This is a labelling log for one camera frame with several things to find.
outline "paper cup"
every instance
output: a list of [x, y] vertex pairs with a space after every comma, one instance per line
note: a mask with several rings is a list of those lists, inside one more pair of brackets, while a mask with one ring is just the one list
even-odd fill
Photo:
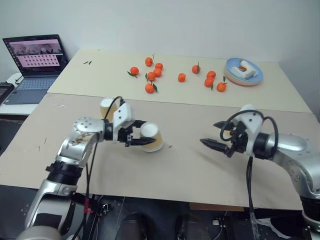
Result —
[[[105, 98], [103, 98], [103, 99], [100, 101], [100, 111], [101, 111], [102, 118], [105, 117], [105, 115], [106, 115], [106, 113], [107, 113], [107, 111], [108, 111], [108, 109], [109, 109], [109, 107], [110, 107], [110, 105], [111, 105], [111, 103], [112, 103], [113, 100], [114, 100], [113, 98], [105, 97]], [[112, 122], [112, 121], [113, 121], [113, 119], [114, 119], [114, 112], [115, 112], [117, 109], [118, 109], [117, 104], [114, 103], [114, 104], [112, 105], [109, 113], [108, 113], [107, 118], [106, 118], [109, 122]]]
[[145, 152], [158, 151], [164, 145], [164, 141], [162, 140], [159, 127], [153, 122], [145, 122], [141, 125], [140, 136], [155, 139], [153, 143], [141, 146], [141, 149]]

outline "black cable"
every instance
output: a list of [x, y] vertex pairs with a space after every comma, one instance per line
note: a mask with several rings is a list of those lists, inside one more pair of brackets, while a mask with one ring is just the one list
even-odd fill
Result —
[[103, 119], [107, 119], [107, 116], [108, 116], [108, 114], [109, 114], [109, 112], [111, 110], [111, 107], [112, 107], [113, 104], [115, 104], [117, 99], [120, 99], [120, 106], [125, 102], [124, 99], [122, 98], [122, 96], [117, 96], [115, 99], [113, 99], [111, 104], [110, 104], [110, 106], [109, 106], [109, 108], [108, 108], [108, 111], [106, 111]]
[[17, 79], [15, 79], [15, 80], [14, 80], [14, 83], [17, 84], [17, 85], [19, 85], [20, 82], [18, 82], [18, 81], [19, 81], [20, 78], [22, 78], [22, 75], [21, 75], [20, 77], [18, 77]]
[[263, 118], [263, 120], [270, 120], [270, 122], [273, 125], [274, 130], [274, 146], [271, 150], [270, 158], [273, 158], [273, 156], [276, 154], [276, 151], [278, 149], [278, 142], [279, 142], [279, 130], [276, 121], [271, 116], [266, 116]]
[[228, 118], [227, 121], [225, 121], [224, 125], [222, 126], [221, 130], [220, 130], [220, 138], [225, 141], [228, 142], [231, 140], [232, 137], [229, 138], [224, 138], [224, 131], [227, 127], [227, 125], [231, 122], [231, 120], [233, 120], [235, 117], [241, 115], [241, 114], [246, 114], [246, 113], [254, 113], [254, 114], [259, 114], [262, 119], [264, 119], [264, 115], [262, 112], [258, 111], [258, 110], [253, 110], [253, 109], [248, 109], [248, 110], [243, 110], [243, 111], [238, 111], [235, 114], [233, 114], [231, 117]]
[[[274, 146], [271, 149], [271, 153], [270, 153], [269, 158], [272, 158], [276, 154], [276, 151], [277, 151], [277, 148], [278, 148], [278, 142], [279, 142], [278, 126], [276, 124], [276, 121], [272, 117], [270, 117], [270, 116], [264, 117], [263, 113], [258, 111], [258, 110], [248, 109], [248, 110], [239, 111], [239, 112], [236, 112], [235, 114], [233, 114], [231, 117], [228, 118], [227, 121], [225, 121], [224, 125], [222, 126], [222, 128], [220, 130], [220, 138], [225, 142], [230, 141], [232, 139], [232, 137], [224, 138], [224, 132], [226, 130], [227, 125], [235, 117], [237, 117], [237, 116], [239, 116], [241, 114], [245, 114], [245, 113], [259, 114], [261, 116], [261, 118], [263, 119], [262, 124], [265, 122], [265, 120], [270, 120], [271, 121], [271, 123], [273, 125], [273, 129], [274, 129]], [[251, 225], [252, 225], [253, 239], [258, 239], [259, 238], [259, 233], [258, 233], [257, 223], [255, 222], [255, 210], [254, 210], [254, 204], [253, 204], [253, 201], [252, 201], [252, 192], [251, 192], [253, 159], [254, 159], [254, 157], [250, 156], [249, 159], [248, 159], [247, 166], [246, 166], [246, 186], [247, 186], [247, 191], [248, 191], [249, 216], [250, 216]]]
[[[108, 108], [108, 111], [106, 111], [105, 116], [104, 116], [104, 120], [107, 119], [107, 116], [110, 112], [111, 107], [113, 106], [113, 104], [115, 104], [116, 100], [120, 99], [120, 106], [125, 102], [124, 99], [121, 96], [117, 96], [116, 98], [114, 98]], [[86, 190], [85, 190], [85, 197], [89, 198], [89, 189], [90, 189], [90, 180], [91, 180], [91, 173], [93, 170], [93, 166], [94, 166], [94, 161], [95, 161], [95, 156], [96, 156], [96, 151], [97, 151], [97, 147], [98, 147], [98, 143], [95, 144], [94, 149], [93, 149], [93, 154], [92, 154], [92, 160], [91, 160], [91, 165], [90, 165], [90, 170], [88, 168], [88, 163], [85, 165], [85, 175], [86, 175]], [[83, 218], [81, 221], [81, 224], [79, 225], [76, 233], [74, 234], [74, 236], [72, 237], [72, 240], [75, 240], [76, 237], [79, 235], [80, 230], [83, 228], [83, 232], [85, 232], [86, 230], [86, 221], [87, 221], [87, 213], [84, 211], [83, 212]]]

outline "white wall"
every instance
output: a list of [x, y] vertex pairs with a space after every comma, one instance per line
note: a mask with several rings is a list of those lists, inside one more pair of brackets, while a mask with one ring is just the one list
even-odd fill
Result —
[[[0, 0], [0, 38], [41, 34], [59, 34], [69, 58], [101, 48], [279, 62], [320, 119], [319, 0]], [[17, 71], [0, 44], [0, 81]]]

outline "blue plate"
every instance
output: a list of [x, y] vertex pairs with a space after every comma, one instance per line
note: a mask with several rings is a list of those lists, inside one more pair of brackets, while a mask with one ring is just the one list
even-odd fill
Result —
[[[234, 75], [232, 72], [231, 72], [231, 69], [233, 67], [236, 67], [238, 68], [240, 66], [240, 62], [242, 60], [245, 60], [247, 61], [249, 64], [251, 64], [251, 66], [254, 67], [255, 70], [258, 71], [257, 75], [256, 76], [251, 76], [247, 79], [245, 78], [242, 78], [242, 77], [238, 77], [236, 75]], [[226, 64], [225, 64], [225, 68], [227, 69], [228, 73], [230, 75], [232, 75], [234, 78], [238, 79], [239, 81], [244, 81], [244, 82], [249, 82], [249, 83], [260, 83], [263, 79], [264, 79], [264, 74], [262, 73], [261, 69], [255, 65], [253, 62], [251, 61], [248, 61], [246, 59], [243, 59], [243, 58], [239, 58], [239, 57], [233, 57], [233, 58], [229, 58], [227, 61], [226, 61]]]

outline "laptop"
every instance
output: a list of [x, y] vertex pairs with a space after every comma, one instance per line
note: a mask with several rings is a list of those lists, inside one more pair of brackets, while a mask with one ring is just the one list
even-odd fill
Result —
[[59, 35], [9, 37], [3, 41], [23, 77], [4, 104], [38, 104], [68, 64]]

